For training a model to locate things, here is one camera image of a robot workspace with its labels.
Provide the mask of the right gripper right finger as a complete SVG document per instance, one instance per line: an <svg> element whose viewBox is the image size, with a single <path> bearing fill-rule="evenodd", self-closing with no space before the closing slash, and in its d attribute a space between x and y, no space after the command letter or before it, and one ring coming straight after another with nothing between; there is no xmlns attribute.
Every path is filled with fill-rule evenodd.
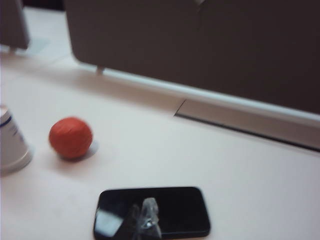
<svg viewBox="0 0 320 240"><path fill-rule="evenodd" d="M143 200L140 212L140 237L143 240L161 240L159 226L159 207L154 197Z"/></svg>

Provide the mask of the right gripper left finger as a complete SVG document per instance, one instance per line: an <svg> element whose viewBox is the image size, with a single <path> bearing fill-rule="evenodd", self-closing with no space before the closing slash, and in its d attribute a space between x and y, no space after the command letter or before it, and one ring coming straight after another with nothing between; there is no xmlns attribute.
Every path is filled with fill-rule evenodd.
<svg viewBox="0 0 320 240"><path fill-rule="evenodd" d="M138 205L134 204L123 222L123 236L125 240L140 240L140 230L139 230L139 217L140 208Z"/></svg>

